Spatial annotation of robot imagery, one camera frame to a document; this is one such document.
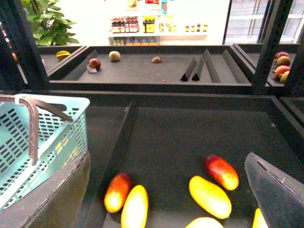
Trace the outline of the right gripper felt left finger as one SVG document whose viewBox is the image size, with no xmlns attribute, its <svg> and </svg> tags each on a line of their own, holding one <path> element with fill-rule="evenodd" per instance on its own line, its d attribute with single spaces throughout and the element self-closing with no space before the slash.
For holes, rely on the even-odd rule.
<svg viewBox="0 0 304 228">
<path fill-rule="evenodd" d="M 72 228 L 90 173 L 90 154 L 83 152 L 25 197 L 0 213 L 2 228 Z"/>
</svg>

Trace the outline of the right gripper felt right finger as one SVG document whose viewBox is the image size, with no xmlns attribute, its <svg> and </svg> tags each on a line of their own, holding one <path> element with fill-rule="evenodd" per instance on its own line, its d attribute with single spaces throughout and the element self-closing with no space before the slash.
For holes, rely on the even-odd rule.
<svg viewBox="0 0 304 228">
<path fill-rule="evenodd" d="M 250 188 L 269 228 L 304 226 L 304 184 L 254 153 L 245 159 Z"/>
</svg>

